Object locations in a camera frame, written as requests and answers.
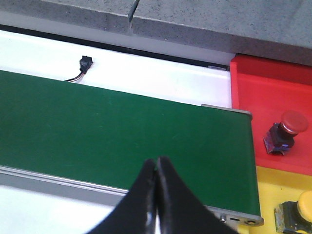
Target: black connector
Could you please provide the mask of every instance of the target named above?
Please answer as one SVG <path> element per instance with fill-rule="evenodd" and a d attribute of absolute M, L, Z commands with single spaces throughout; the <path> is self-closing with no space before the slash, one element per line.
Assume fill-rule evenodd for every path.
<path fill-rule="evenodd" d="M 80 71 L 84 74 L 87 73 L 87 71 L 89 70 L 89 68 L 92 65 L 92 57 L 88 57 L 88 56 L 82 56 L 81 60 L 79 61 L 80 63 Z"/>

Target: gray countertop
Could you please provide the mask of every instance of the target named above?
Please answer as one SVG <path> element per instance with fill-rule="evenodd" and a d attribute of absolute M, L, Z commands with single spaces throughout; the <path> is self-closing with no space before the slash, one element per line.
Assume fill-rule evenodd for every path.
<path fill-rule="evenodd" d="M 2 0 L 0 11 L 312 66 L 311 0 Z"/>

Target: red button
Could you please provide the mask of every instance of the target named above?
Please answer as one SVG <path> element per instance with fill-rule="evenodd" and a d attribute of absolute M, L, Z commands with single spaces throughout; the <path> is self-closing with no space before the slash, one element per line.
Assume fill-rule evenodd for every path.
<path fill-rule="evenodd" d="M 304 132 L 309 126 L 307 118 L 297 111 L 285 111 L 281 123 L 286 132 L 294 135 Z"/>

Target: electrical wire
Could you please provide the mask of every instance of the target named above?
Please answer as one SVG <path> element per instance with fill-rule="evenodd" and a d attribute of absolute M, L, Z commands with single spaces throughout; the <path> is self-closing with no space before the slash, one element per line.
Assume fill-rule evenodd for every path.
<path fill-rule="evenodd" d="M 83 72 L 80 72 L 80 74 L 78 76 L 76 76 L 75 78 L 71 78 L 71 79 L 68 79 L 68 80 L 65 80 L 67 82 L 75 82 L 79 79 L 81 79 L 83 77 L 84 73 Z"/>

